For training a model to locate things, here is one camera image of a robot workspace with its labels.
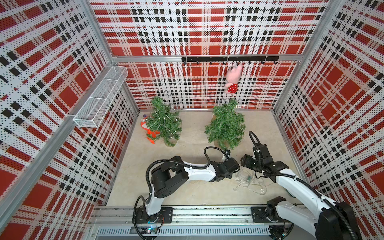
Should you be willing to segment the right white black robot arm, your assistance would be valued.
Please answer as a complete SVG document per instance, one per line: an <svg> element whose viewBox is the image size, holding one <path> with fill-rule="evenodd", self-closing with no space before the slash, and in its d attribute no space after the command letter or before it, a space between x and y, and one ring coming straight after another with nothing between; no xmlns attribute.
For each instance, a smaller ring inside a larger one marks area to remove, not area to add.
<svg viewBox="0 0 384 240"><path fill-rule="evenodd" d="M285 163L274 161L267 145L262 144L256 134L249 132L253 143L253 156L241 158L243 167L260 173L286 189L305 208L299 208L283 197L267 202L267 219L270 222L287 220L307 231L318 240L360 240L359 225L353 208L345 202L338 203L320 193L306 181L300 179Z"/></svg>

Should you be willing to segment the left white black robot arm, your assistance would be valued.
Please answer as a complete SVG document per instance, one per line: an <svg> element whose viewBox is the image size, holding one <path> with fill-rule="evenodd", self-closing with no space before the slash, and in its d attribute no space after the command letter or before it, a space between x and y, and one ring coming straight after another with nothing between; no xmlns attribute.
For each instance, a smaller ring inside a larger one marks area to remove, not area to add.
<svg viewBox="0 0 384 240"><path fill-rule="evenodd" d="M165 198L187 181L220 182L231 179L240 170L240 165L230 154L229 150L209 146L204 149L206 164L187 163L180 156L151 163L146 170L149 196L147 199L138 197L143 205L134 207L132 223L171 223L174 209L162 206Z"/></svg>

